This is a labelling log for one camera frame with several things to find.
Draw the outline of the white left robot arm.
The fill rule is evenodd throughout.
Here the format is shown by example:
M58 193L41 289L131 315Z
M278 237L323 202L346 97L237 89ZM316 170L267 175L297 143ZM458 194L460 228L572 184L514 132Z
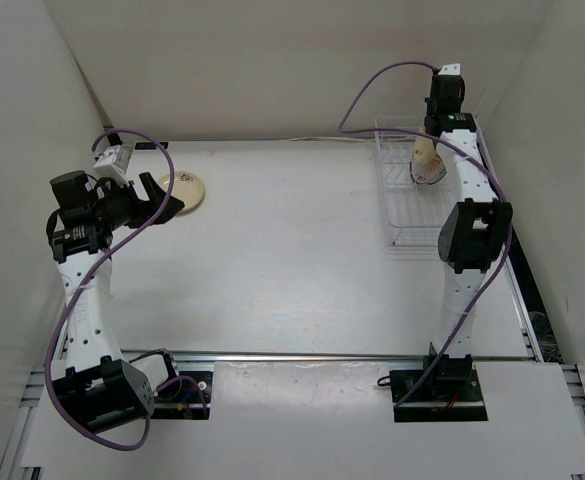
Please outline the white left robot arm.
M56 401L90 434L152 416L155 396L178 395L182 377L172 356L158 349L128 361L104 320L109 300L114 231L139 232L148 219L164 224L184 206L140 175L147 194L140 199L130 182L96 181L83 170L60 175L50 185L58 208L48 218L46 236L63 281L67 327L65 372L52 381Z

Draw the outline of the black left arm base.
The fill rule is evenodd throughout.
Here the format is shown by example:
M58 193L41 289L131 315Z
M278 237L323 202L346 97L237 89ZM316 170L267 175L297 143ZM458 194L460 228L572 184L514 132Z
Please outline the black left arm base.
M181 371L192 382L179 380L164 388L155 396L152 419L159 420L208 420L211 413L213 392L212 371Z

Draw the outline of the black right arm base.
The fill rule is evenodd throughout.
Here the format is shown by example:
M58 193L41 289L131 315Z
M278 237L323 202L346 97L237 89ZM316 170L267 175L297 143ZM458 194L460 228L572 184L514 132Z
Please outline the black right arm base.
M415 388L436 355L423 358L420 369L390 370L377 379L389 388L395 423L485 422L488 414L478 372L471 355L450 358L445 354Z

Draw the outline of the small cream printed plate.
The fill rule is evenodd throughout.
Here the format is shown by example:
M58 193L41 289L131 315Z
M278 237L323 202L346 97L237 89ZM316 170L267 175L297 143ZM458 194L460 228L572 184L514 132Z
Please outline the small cream printed plate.
M438 164L438 154L433 141L429 138L416 136L411 161L422 168L430 168Z

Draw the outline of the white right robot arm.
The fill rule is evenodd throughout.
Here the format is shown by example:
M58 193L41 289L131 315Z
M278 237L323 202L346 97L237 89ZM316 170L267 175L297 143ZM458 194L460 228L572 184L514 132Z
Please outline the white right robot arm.
M442 400L471 382L472 327L485 279L511 241L513 209L480 160L477 126L462 111L465 82L458 64L436 70L426 99L424 128L436 144L453 195L438 237L445 287L421 387Z

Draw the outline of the cream plate with dark print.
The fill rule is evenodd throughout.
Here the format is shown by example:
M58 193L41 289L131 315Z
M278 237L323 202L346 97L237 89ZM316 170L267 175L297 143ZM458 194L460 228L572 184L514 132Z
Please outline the cream plate with dark print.
M174 195L192 195L195 192L205 193L205 186L202 179L188 171L176 171L171 196L174 198Z

